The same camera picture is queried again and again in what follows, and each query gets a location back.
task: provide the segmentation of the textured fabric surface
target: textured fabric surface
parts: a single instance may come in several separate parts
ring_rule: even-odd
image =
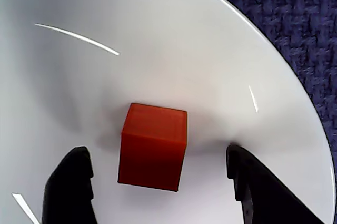
[[[269,38],[302,82],[337,164],[337,0],[229,1]]]

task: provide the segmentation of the white bowl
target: white bowl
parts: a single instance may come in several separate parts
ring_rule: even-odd
[[[226,0],[0,0],[0,9],[0,223],[30,222],[12,193],[41,219],[45,182],[77,145],[91,152],[100,224],[242,223],[225,170],[232,141],[333,222],[318,115],[278,51]],[[178,193],[117,184],[131,102],[188,112]]]

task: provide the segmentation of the red cube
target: red cube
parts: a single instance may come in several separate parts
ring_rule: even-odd
[[[118,183],[178,191],[187,112],[132,103],[122,131]]]

